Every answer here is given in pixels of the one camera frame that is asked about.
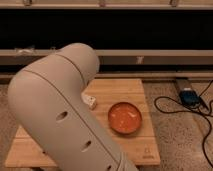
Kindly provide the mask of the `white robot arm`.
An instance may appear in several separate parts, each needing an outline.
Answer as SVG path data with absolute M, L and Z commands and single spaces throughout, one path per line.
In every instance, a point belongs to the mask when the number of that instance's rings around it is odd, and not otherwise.
M 98 70 L 90 46 L 70 44 L 13 77 L 10 110 L 62 171 L 138 171 L 82 100 Z

